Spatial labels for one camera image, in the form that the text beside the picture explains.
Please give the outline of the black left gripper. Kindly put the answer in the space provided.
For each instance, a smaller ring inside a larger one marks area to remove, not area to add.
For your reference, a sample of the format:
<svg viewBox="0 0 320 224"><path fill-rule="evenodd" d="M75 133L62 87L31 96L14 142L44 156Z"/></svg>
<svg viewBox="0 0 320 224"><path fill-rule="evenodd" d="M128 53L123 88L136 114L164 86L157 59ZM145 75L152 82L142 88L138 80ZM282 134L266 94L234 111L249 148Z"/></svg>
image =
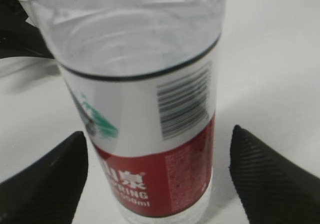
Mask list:
<svg viewBox="0 0 320 224"><path fill-rule="evenodd" d="M38 28L27 23L27 13L17 0L0 0L0 57L53 59Z"/></svg>

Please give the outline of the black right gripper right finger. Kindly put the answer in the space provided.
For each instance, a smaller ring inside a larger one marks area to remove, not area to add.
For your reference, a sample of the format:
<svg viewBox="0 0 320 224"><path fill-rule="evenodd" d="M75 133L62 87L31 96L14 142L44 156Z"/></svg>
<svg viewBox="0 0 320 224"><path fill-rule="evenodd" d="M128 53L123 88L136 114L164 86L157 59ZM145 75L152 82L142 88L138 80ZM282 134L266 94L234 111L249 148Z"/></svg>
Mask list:
<svg viewBox="0 0 320 224"><path fill-rule="evenodd" d="M239 125L229 172L249 223L319 223L320 179Z"/></svg>

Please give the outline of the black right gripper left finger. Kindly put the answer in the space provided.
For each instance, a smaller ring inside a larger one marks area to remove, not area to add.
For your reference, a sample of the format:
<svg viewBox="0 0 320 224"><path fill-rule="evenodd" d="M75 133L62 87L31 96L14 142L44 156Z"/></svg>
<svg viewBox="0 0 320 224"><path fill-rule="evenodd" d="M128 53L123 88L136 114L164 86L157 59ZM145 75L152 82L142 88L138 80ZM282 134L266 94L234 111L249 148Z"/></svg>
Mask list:
<svg viewBox="0 0 320 224"><path fill-rule="evenodd" d="M1 182L1 223L72 223L88 176L87 141L71 134Z"/></svg>

